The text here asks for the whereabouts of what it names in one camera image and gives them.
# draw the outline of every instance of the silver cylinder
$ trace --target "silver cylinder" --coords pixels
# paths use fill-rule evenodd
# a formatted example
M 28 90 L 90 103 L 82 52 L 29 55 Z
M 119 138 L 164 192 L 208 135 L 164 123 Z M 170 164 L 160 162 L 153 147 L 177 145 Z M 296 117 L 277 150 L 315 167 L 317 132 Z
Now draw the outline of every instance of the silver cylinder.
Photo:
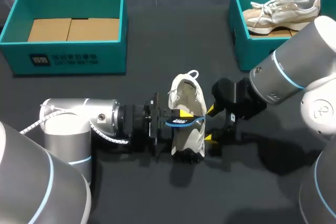
M 90 122 L 74 114 L 61 114 L 45 122 L 45 148 L 76 168 L 91 184 Z
M 119 102 L 115 99 L 48 99 L 40 109 L 40 119 L 48 114 L 60 109 L 74 110 L 78 114 L 86 117 L 97 129 L 107 136 L 114 137 L 117 132 L 114 127 L 117 122 L 113 120 L 114 112 L 119 106 Z
M 90 208 L 77 170 L 0 123 L 0 223 L 85 224 Z
M 250 72 L 255 91 L 279 104 L 312 82 L 336 72 L 336 22 L 318 17 Z
M 299 195 L 306 224 L 336 223 L 336 140 L 330 142 L 304 178 Z

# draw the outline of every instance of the teal box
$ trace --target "teal box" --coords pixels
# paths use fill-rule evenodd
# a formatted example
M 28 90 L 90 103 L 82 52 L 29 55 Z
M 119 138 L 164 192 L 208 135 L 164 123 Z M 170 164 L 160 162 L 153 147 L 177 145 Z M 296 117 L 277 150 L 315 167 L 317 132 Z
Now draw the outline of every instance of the teal box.
M 27 42 L 37 18 L 118 18 L 118 40 Z M 125 0 L 15 0 L 0 50 L 16 75 L 125 73 Z
M 264 4 L 269 0 L 230 0 L 229 26 L 235 44 L 239 68 L 251 70 L 263 61 L 275 49 L 290 37 L 280 38 L 251 38 L 243 18 L 243 11 L 251 8 L 250 2 Z M 321 0 L 321 15 L 336 20 L 336 0 Z

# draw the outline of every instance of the shoe sole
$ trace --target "shoe sole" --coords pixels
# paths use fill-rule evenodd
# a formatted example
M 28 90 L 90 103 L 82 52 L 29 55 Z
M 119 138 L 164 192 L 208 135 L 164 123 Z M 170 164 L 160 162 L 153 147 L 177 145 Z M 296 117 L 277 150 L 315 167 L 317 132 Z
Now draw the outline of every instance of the shoe sole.
M 182 163 L 198 163 L 204 157 L 198 152 L 195 153 L 192 149 L 187 148 L 184 149 L 183 151 L 176 151 L 175 154 L 173 155 L 173 159 L 182 162 Z
M 275 28 L 278 27 L 286 27 L 294 31 L 300 31 L 303 29 L 306 25 L 308 25 L 310 22 L 303 22 L 303 23 L 282 23 L 273 27 L 267 27 L 267 28 L 253 28 L 253 27 L 247 27 L 249 31 L 252 31 L 256 34 L 262 34 L 262 35 L 267 35 L 271 31 L 273 31 Z

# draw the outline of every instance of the robot logo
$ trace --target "robot logo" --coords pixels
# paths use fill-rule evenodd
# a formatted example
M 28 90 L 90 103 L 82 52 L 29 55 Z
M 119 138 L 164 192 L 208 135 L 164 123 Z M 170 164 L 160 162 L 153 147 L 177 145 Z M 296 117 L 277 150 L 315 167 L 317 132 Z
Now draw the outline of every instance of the robot logo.
M 325 121 L 333 116 L 333 107 L 326 100 L 316 100 L 312 106 L 312 118 L 317 121 Z

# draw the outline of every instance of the screw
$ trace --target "screw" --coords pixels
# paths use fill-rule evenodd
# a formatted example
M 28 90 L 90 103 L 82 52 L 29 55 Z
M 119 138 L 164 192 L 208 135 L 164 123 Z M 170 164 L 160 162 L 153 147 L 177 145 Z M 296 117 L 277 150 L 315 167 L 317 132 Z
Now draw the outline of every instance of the screw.
M 104 115 L 104 114 L 99 114 L 99 115 L 98 115 L 98 119 L 99 119 L 100 121 L 103 121 L 103 120 L 105 119 L 105 115 Z
M 255 73 L 259 73 L 260 71 L 261 71 L 261 67 L 257 67 L 257 68 L 255 68 L 255 70 L 254 70 Z

